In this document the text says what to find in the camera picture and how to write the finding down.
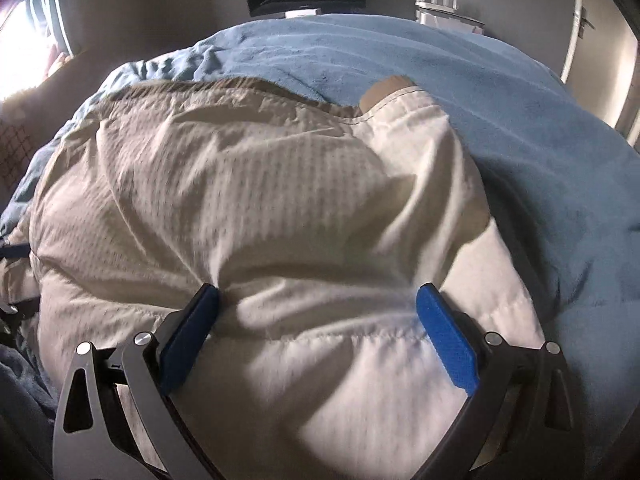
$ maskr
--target blue blanket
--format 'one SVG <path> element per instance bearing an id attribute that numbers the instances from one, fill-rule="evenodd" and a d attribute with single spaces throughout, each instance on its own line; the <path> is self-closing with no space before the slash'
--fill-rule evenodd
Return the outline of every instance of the blue blanket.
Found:
<path id="1" fill-rule="evenodd" d="M 127 64 L 36 154 L 0 233 L 15 226 L 60 138 L 108 92 L 148 79 L 251 75 L 345 105 L 392 74 L 430 92 L 472 153 L 545 334 L 580 381 L 595 462 L 640 400 L 640 157 L 549 69 L 499 41 L 329 15 L 245 23 Z"/>
<path id="2" fill-rule="evenodd" d="M 0 392 L 0 443 L 11 442 L 16 460 L 28 461 L 42 478 L 50 476 L 58 394 L 19 334 L 14 348 L 0 344 Z M 3 461 L 0 478 L 16 466 Z"/>

